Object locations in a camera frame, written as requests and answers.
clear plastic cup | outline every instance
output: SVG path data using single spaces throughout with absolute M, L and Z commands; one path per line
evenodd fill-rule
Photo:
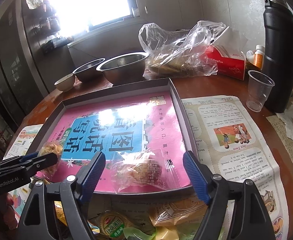
M 252 111 L 260 112 L 275 83 L 259 71 L 249 70 L 248 75 L 248 100 L 246 104 Z

pink book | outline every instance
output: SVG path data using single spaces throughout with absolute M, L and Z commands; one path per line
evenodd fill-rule
M 114 192 L 110 176 L 114 153 L 161 149 L 177 178 L 175 188 L 190 184 L 182 162 L 185 152 L 182 134 L 168 91 L 67 109 L 49 137 L 49 141 L 55 140 L 62 140 L 64 150 L 52 182 L 75 175 L 101 151 L 105 154 L 106 166 L 96 191 Z M 135 186 L 121 193 L 159 190 L 152 186 Z

metal bowl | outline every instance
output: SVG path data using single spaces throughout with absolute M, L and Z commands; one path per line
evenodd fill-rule
M 81 82 L 89 82 L 101 74 L 99 71 L 96 71 L 96 66 L 101 64 L 103 61 L 105 61 L 105 58 L 93 60 L 82 65 L 81 67 L 78 67 L 72 73 L 76 75 L 78 80 Z
M 146 52 L 135 52 L 111 58 L 101 63 L 96 70 L 102 71 L 113 85 L 123 85 L 142 80 L 145 70 Z

table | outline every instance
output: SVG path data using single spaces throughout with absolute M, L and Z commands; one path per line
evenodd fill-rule
M 144 74 L 144 77 L 146 80 L 155 78 L 151 74 Z M 246 107 L 245 102 L 248 96 L 247 80 L 241 81 L 228 76 L 211 75 L 193 78 L 176 78 L 172 81 L 177 92 L 179 93 L 180 98 L 196 98 L 215 95 L 236 96 Z M 44 123 L 45 119 L 50 116 L 61 101 L 109 87 L 112 87 L 112 84 L 101 76 L 92 82 L 85 84 L 81 83 L 79 80 L 76 80 L 74 88 L 68 92 L 62 93 L 58 90 L 54 90 L 24 118 L 22 124 L 11 140 L 8 150 L 22 128 L 28 125 Z M 265 107 L 263 107 L 262 111 L 259 113 L 255 113 L 248 108 L 247 110 L 260 128 L 265 141 L 267 142 L 276 162 L 280 167 L 281 180 L 283 182 L 288 203 L 288 236 L 290 236 L 293 233 L 293 163 L 276 131 L 266 119 L 266 117 L 273 115 L 273 113 Z

silver bolt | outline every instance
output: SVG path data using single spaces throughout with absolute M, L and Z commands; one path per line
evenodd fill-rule
M 35 185 L 36 185 L 37 187 L 42 186 L 42 184 L 43 184 L 43 180 L 38 180 L 38 181 L 35 183 Z
M 66 180 L 71 182 L 71 181 L 74 181 L 76 179 L 76 177 L 74 175 L 69 175 L 67 176 Z
M 222 179 L 222 176 L 220 174 L 214 174 L 213 175 L 213 179 L 214 180 L 221 180 Z
M 245 180 L 245 184 L 246 185 L 249 185 L 249 186 L 252 186 L 253 185 L 253 181 L 251 181 L 250 179 L 246 179 Z

